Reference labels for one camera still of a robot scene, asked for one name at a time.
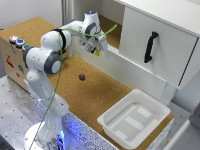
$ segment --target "black cabinet handle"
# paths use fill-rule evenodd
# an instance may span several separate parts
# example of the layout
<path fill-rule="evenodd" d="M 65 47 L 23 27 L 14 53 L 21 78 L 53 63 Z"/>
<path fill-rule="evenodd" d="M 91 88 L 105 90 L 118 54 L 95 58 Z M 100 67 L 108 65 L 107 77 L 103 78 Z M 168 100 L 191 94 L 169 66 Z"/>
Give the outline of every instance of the black cabinet handle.
<path fill-rule="evenodd" d="M 149 38 L 149 41 L 147 44 L 146 54 L 144 56 L 144 63 L 148 63 L 149 61 L 152 60 L 152 57 L 150 56 L 150 54 L 151 54 L 151 49 L 153 46 L 153 40 L 155 38 L 157 38 L 158 36 L 159 36 L 158 33 L 154 32 L 154 31 L 152 32 L 152 36 Z"/>

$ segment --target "green cable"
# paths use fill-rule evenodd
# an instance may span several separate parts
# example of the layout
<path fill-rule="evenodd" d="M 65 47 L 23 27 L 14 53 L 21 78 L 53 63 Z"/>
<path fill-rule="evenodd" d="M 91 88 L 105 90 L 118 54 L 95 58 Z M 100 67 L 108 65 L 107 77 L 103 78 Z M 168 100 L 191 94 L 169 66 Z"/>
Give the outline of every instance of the green cable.
<path fill-rule="evenodd" d="M 82 33 L 82 32 L 79 32 L 79 31 L 76 31 L 76 30 L 73 30 L 73 29 L 67 29 L 67 28 L 65 28 L 65 29 L 63 29 L 63 30 L 71 30 L 71 31 L 74 31 L 74 32 L 77 32 L 77 33 L 80 33 L 80 34 L 83 34 L 83 35 L 87 35 L 87 36 L 92 36 L 92 37 L 98 37 L 98 36 L 104 35 L 104 36 L 101 38 L 101 40 L 98 42 L 98 44 L 96 45 L 96 46 L 98 46 L 98 45 L 102 42 L 103 38 L 104 38 L 107 34 L 109 34 L 110 32 L 112 32 L 113 30 L 115 30 L 116 27 L 117 27 L 117 25 L 114 25 L 114 26 L 113 26 L 110 30 L 108 30 L 106 33 L 104 33 L 104 34 L 97 34 L 97 35 L 85 34 L 85 33 Z M 49 106 L 48 106 L 48 108 L 47 108 L 47 110 L 46 110 L 46 112 L 45 112 L 45 114 L 44 114 L 44 116 L 43 116 L 43 118 L 42 118 L 42 121 L 41 121 L 41 123 L 40 123 L 40 125 L 39 125 L 39 127 L 38 127 L 38 129 L 37 129 L 37 132 L 36 132 L 35 137 L 34 137 L 32 143 L 31 143 L 31 146 L 30 146 L 29 150 L 32 148 L 33 142 L 35 141 L 35 138 L 36 138 L 36 136 L 37 136 L 37 134 L 38 134 L 38 131 L 39 131 L 41 125 L 42 125 L 42 122 L 44 121 L 44 118 L 46 117 L 47 112 L 49 111 L 49 109 L 50 109 L 50 107 L 51 107 L 51 104 L 53 103 L 53 100 L 54 100 L 54 97 L 55 97 L 55 94 L 56 94 L 56 91 L 57 91 L 57 88 L 58 88 L 58 84 L 59 84 L 59 82 L 60 82 L 60 76 L 61 76 L 61 73 L 62 73 L 62 62 L 63 62 L 63 61 L 62 61 L 62 49 L 61 49 L 62 46 L 61 46 L 61 39 L 60 39 L 60 33 L 59 33 L 59 32 L 58 32 L 58 38 L 59 38 L 59 46 L 60 46 L 60 54 L 61 54 L 61 66 L 60 66 L 58 81 L 57 81 L 56 88 L 55 88 L 54 93 L 53 93 L 53 97 L 52 97 L 52 99 L 51 99 L 51 103 L 49 104 Z"/>
<path fill-rule="evenodd" d="M 41 121 L 41 123 L 40 123 L 40 125 L 39 125 L 39 127 L 38 127 L 38 129 L 37 129 L 37 132 L 36 132 L 35 137 L 34 137 L 32 143 L 31 143 L 31 146 L 30 146 L 29 150 L 31 149 L 31 147 L 32 147 L 32 145 L 33 145 L 33 142 L 35 141 L 35 138 L 36 138 L 36 136 L 37 136 L 37 134 L 38 134 L 38 131 L 39 131 L 41 125 L 42 125 L 42 122 L 44 121 L 44 118 L 46 117 L 46 114 L 47 114 L 47 112 L 49 111 L 49 109 L 50 109 L 50 107 L 51 107 L 51 104 L 53 103 L 53 100 L 54 100 L 54 97 L 55 97 L 55 94 L 56 94 L 56 91 L 57 91 L 57 88 L 58 88 L 58 84 L 59 84 L 59 82 L 60 82 L 60 76 L 61 76 L 61 73 L 62 73 L 62 62 L 63 62 L 63 61 L 62 61 L 62 49 L 61 49 L 60 33 L 58 33 L 58 38 L 59 38 L 60 53 L 61 53 L 61 66 L 60 66 L 58 81 L 57 81 L 57 83 L 56 83 L 56 88 L 55 88 L 55 90 L 54 90 L 53 97 L 52 97 L 52 99 L 51 99 L 51 103 L 49 104 L 49 107 L 47 108 L 47 110 L 46 110 L 46 112 L 45 112 L 45 114 L 44 114 L 44 116 L 43 116 L 43 118 L 42 118 L 42 121 Z"/>

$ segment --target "white cabinet door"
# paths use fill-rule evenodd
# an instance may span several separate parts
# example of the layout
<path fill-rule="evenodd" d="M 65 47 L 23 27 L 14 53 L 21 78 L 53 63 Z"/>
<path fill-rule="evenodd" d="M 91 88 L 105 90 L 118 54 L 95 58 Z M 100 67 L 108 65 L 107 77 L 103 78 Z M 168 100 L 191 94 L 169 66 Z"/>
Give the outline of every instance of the white cabinet door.
<path fill-rule="evenodd" d="M 144 56 L 152 32 L 152 60 Z M 119 52 L 133 62 L 179 85 L 194 50 L 197 37 L 126 7 Z"/>

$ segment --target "white plastic bin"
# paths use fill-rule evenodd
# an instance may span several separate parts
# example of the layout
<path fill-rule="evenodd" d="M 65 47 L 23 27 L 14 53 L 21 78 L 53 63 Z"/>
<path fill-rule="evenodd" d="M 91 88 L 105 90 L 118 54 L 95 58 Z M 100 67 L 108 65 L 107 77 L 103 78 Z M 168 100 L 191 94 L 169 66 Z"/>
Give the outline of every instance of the white plastic bin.
<path fill-rule="evenodd" d="M 97 121 L 125 149 L 137 148 L 169 115 L 170 109 L 140 90 L 133 90 Z"/>

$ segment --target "dark round object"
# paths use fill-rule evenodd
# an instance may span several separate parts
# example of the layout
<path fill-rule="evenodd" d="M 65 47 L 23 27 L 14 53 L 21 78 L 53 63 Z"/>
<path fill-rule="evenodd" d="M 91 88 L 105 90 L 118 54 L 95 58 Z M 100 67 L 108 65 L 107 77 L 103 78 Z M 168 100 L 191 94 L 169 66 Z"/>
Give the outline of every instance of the dark round object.
<path fill-rule="evenodd" d="M 82 80 L 82 81 L 85 80 L 85 75 L 84 74 L 80 74 L 79 75 L 79 79 Z"/>

